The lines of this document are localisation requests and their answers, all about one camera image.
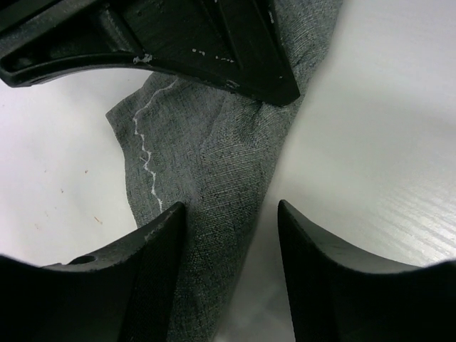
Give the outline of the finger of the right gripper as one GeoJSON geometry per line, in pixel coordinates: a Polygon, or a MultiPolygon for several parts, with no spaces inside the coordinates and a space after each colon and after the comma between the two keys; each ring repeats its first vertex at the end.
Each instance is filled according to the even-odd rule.
{"type": "Polygon", "coordinates": [[[273,1],[121,1],[146,68],[284,106],[299,96],[273,1]]]}
{"type": "Polygon", "coordinates": [[[1,80],[45,83],[94,68],[149,64],[121,1],[2,1],[1,80]]]}

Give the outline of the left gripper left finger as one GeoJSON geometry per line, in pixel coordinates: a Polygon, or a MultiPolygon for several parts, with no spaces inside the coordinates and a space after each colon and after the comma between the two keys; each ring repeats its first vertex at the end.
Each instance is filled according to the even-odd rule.
{"type": "Polygon", "coordinates": [[[178,202],[68,264],[1,258],[3,341],[164,341],[183,244],[178,202]]]}

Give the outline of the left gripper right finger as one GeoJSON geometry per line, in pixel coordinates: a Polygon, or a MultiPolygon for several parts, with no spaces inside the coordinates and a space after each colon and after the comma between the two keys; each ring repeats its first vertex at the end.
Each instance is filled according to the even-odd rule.
{"type": "Polygon", "coordinates": [[[287,201],[281,257],[297,341],[453,341],[455,263],[426,267],[337,237],[287,201]]]}

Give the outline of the grey cloth napkin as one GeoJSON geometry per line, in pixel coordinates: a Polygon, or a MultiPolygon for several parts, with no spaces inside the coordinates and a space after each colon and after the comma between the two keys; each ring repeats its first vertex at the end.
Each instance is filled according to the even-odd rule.
{"type": "Polygon", "coordinates": [[[233,296],[300,102],[275,107],[153,73],[106,115],[138,226],[176,202],[187,241],[169,341],[211,341],[233,296]]]}

